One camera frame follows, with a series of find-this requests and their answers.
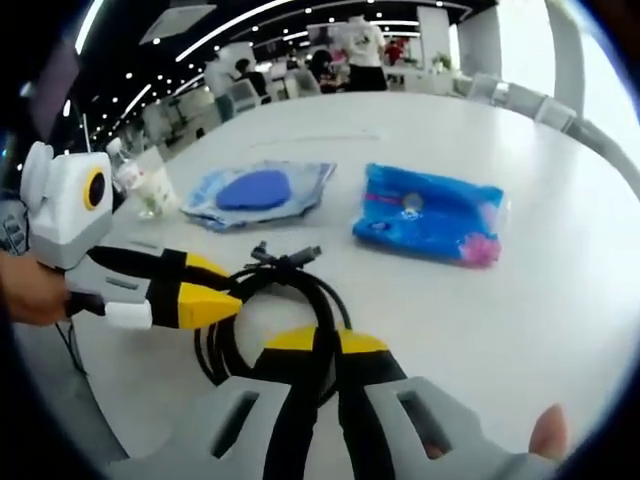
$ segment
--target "desk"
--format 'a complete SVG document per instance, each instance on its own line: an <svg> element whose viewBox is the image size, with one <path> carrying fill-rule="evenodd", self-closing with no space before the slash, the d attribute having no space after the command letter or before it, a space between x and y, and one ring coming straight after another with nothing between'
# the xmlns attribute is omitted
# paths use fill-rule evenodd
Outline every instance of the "desk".
<svg viewBox="0 0 640 480"><path fill-rule="evenodd" d="M274 254L321 245L310 272L331 284L354 328L383 339L408 375L422 375L480 415L485 434L525 451L537 416L562 403L580 443L613 400L640 335L640 205L590 149L513 112L460 99L352 93L265 105L200 139L167 164L181 195L216 166L265 158L335 161L322 206L298 225L216 235L180 216L139 223L128 203L114 234L153 238L236 271L260 241ZM368 162L502 187L510 201L503 254L468 270L358 245ZM155 450L213 388L192 335L130 332L82 314L89 383L133 457ZM260 296L239 318L241 352L313 323L310 309ZM307 478L352 478L334 398L319 414Z"/></svg>

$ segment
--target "gray gripper part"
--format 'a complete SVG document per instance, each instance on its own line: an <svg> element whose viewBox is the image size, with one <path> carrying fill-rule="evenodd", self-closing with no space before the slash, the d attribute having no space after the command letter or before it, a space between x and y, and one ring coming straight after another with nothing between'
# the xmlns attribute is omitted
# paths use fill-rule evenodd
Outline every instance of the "gray gripper part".
<svg viewBox="0 0 640 480"><path fill-rule="evenodd" d="M549 460L511 454L487 440L474 412L424 378L370 385L366 392L396 480L543 480L554 471ZM448 453L431 460L425 443L432 442Z"/></svg>
<svg viewBox="0 0 640 480"><path fill-rule="evenodd" d="M146 458L104 469L116 480L261 480L273 429L290 386L231 377L201 399L174 428L171 438ZM250 406L232 446L214 453L232 420Z"/></svg>
<svg viewBox="0 0 640 480"><path fill-rule="evenodd" d="M104 241L101 246L123 248L136 252L154 255L158 258L164 248L143 241L130 240L125 242ZM123 275L94 262L86 255L80 263L65 274L70 291L100 296L105 303L144 303L150 279Z"/></svg>

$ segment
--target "blue packaged wipes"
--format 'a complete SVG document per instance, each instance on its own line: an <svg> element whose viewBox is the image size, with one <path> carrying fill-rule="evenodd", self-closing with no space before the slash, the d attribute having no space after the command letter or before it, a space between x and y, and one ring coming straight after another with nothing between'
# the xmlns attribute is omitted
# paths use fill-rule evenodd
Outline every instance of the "blue packaged wipes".
<svg viewBox="0 0 640 480"><path fill-rule="evenodd" d="M375 164L367 178L356 237L472 267L498 260L501 189Z"/></svg>
<svg viewBox="0 0 640 480"><path fill-rule="evenodd" d="M189 194L182 211L216 232L302 216L320 203L335 168L333 163L265 160L214 170Z"/></svg>

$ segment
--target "white shirt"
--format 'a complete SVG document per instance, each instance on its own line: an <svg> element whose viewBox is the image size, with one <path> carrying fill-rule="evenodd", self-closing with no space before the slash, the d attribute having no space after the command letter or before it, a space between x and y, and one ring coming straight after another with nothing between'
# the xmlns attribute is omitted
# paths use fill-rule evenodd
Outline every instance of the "white shirt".
<svg viewBox="0 0 640 480"><path fill-rule="evenodd" d="M207 64L204 71L204 83L207 84L215 98L226 95L232 82L230 70L225 63L214 60Z"/></svg>
<svg viewBox="0 0 640 480"><path fill-rule="evenodd" d="M349 19L340 32L340 43L347 52L349 63L359 67L380 67L380 49L385 41L382 30L363 17Z"/></svg>

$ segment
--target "person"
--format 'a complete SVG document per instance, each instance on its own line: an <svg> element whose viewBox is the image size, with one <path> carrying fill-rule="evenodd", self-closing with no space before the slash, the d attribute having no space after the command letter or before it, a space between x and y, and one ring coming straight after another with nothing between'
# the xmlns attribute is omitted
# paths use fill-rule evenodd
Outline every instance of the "person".
<svg viewBox="0 0 640 480"><path fill-rule="evenodd" d="M364 15L351 17L338 38L349 61L349 91L387 90L381 62L385 41L380 27L368 23Z"/></svg>
<svg viewBox="0 0 640 480"><path fill-rule="evenodd" d="M267 81L260 72L251 70L250 67L251 62L246 58L241 58L236 62L236 70L240 73L240 77L236 79L236 82L249 80L253 85L253 89L262 99L262 105L271 103L271 97L267 93Z"/></svg>
<svg viewBox="0 0 640 480"><path fill-rule="evenodd" d="M234 78L229 71L229 67L220 59L217 53L213 54L213 59L207 64L204 71L204 82L213 94L214 103L220 114L222 123L233 118L233 102L228 95L229 87Z"/></svg>
<svg viewBox="0 0 640 480"><path fill-rule="evenodd" d="M389 45L387 45L387 48L385 48L384 54L389 59L389 65L393 67L398 62L398 60L402 58L404 52L398 45L398 42L396 42L395 40L391 40L391 42L389 42Z"/></svg>
<svg viewBox="0 0 640 480"><path fill-rule="evenodd" d="M300 63L298 62L298 57L296 56L296 51L293 50L287 56L287 70L296 70L300 68Z"/></svg>
<svg viewBox="0 0 640 480"><path fill-rule="evenodd" d="M32 253L0 252L0 290L15 322L44 327L67 318L70 293L64 275L38 263Z"/></svg>
<svg viewBox="0 0 640 480"><path fill-rule="evenodd" d="M317 50L309 62L309 71L314 76L322 93L336 93L342 85L329 69L333 58L328 50Z"/></svg>

